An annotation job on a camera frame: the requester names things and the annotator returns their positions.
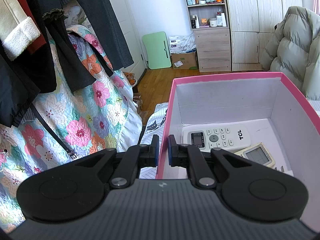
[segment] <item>floral bedspread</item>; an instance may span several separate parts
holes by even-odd
[[[117,148],[122,129],[128,118],[128,100],[132,88],[121,71],[108,77],[92,44],[112,69],[98,39],[85,27],[68,28],[69,38],[81,62],[97,81],[71,93],[64,78],[53,40],[50,41],[54,60],[57,89],[40,94],[34,105],[77,157],[95,153],[106,147]],[[140,117],[133,117],[141,122]],[[34,174],[71,161],[63,148],[50,136],[38,120],[19,128],[0,125],[0,227],[10,232],[24,221],[17,203],[16,192],[20,183]],[[7,155],[1,154],[4,149]]]

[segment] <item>white remote control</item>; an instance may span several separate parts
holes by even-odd
[[[210,152],[212,148],[222,148],[235,153],[251,146],[248,130],[240,124],[203,130],[185,130],[182,141],[197,146],[203,152]]]

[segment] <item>green lap desk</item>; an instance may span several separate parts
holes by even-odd
[[[148,53],[150,69],[171,67],[170,52],[165,32],[146,34],[142,37]]]

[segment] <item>orange flower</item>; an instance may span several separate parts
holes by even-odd
[[[90,154],[96,153],[106,148],[104,139],[100,138],[99,135],[94,132],[94,136],[91,139],[92,147],[90,147]]]
[[[82,64],[90,72],[91,75],[98,74],[101,72],[101,67],[97,62],[96,55],[92,54],[90,57],[87,54],[87,59],[82,61]]]
[[[103,59],[104,59],[104,61],[107,63],[108,67],[109,67],[111,70],[113,70],[112,65],[111,65],[110,60],[108,59],[108,57],[107,57],[107,56],[104,56]]]

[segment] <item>remote control screen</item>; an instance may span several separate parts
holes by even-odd
[[[269,162],[269,158],[266,156],[266,154],[264,153],[261,147],[258,147],[257,149],[252,150],[246,155],[250,161],[253,161],[255,163],[264,165]]]
[[[202,145],[202,136],[201,135],[194,136],[193,143],[194,145]]]

